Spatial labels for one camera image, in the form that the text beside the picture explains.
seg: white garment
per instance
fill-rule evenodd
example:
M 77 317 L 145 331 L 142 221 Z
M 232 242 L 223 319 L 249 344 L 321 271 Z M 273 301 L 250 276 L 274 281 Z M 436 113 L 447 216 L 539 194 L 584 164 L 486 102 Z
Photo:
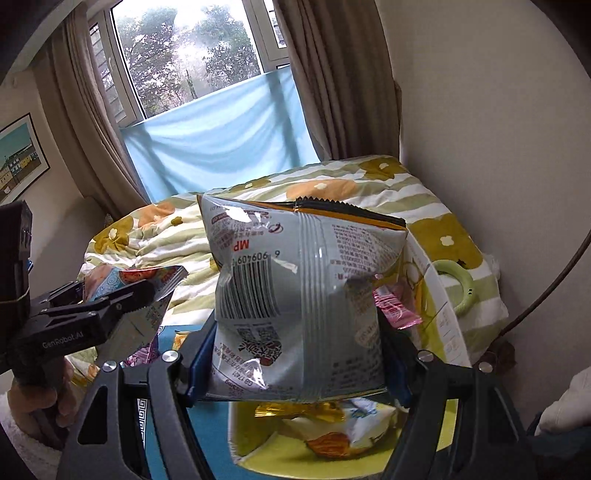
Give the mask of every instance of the white garment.
M 564 433 L 591 425 L 591 367 L 576 374 L 560 400 L 544 410 L 535 434 Z
M 55 480 L 61 452 L 43 445 L 18 428 L 6 394 L 0 395 L 0 423 L 15 450 L 38 480 Z

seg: window pane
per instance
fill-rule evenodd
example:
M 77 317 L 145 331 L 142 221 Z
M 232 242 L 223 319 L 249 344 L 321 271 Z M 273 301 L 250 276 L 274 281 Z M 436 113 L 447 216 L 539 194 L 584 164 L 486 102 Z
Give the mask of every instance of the window pane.
M 277 46 L 279 48 L 284 48 L 287 45 L 285 45 L 283 34 L 281 33 L 281 30 L 279 30 L 279 23 L 277 22 L 277 15 L 275 14 L 275 7 L 273 6 L 273 1 L 265 0 L 265 7 L 267 8 L 267 12 L 269 13 L 269 19 L 271 20 L 271 25 L 273 26 L 273 31 L 275 32 Z
M 109 65 L 107 64 L 105 50 L 103 49 L 103 44 L 100 40 L 100 31 L 98 25 L 94 25 L 90 29 L 90 39 L 92 41 L 92 51 L 95 54 L 96 66 L 107 94 L 107 108 L 111 109 L 113 115 L 115 116 L 115 121 L 118 123 L 125 118 L 125 111 L 123 109 L 123 105 L 121 105 L 121 100 L 117 94 L 117 89 L 115 88 L 113 77 L 111 76 Z
M 242 0 L 123 0 L 112 12 L 148 117 L 261 73 Z

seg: pink snack package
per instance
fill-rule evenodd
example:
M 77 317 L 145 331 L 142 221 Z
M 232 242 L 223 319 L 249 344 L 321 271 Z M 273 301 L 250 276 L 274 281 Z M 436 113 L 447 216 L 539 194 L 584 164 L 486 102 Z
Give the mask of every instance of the pink snack package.
M 374 290 L 374 300 L 376 307 L 382 310 L 390 325 L 396 329 L 402 330 L 423 321 L 419 315 L 406 308 L 400 299 L 386 286 Z

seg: framed picture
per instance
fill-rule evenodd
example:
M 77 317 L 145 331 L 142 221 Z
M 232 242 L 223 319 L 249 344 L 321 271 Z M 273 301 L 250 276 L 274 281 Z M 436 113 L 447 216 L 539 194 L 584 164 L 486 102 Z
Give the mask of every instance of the framed picture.
M 0 131 L 0 205 L 15 200 L 47 170 L 30 113 Z

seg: blue fabric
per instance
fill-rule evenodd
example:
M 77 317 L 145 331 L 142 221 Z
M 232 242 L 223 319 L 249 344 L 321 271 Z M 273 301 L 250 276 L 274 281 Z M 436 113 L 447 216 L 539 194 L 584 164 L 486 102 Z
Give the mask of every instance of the blue fabric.
M 175 330 L 191 332 L 201 325 L 175 325 L 164 327 L 158 335 L 160 352 L 170 350 Z M 228 402 L 198 402 L 187 410 L 199 445 L 205 454 L 214 476 L 219 480 L 270 480 L 271 476 L 251 472 L 234 465 L 228 449 Z M 145 451 L 152 480 L 167 480 L 162 462 L 150 408 L 147 411 L 145 427 Z
M 152 202 L 319 161 L 290 67 L 121 130 Z

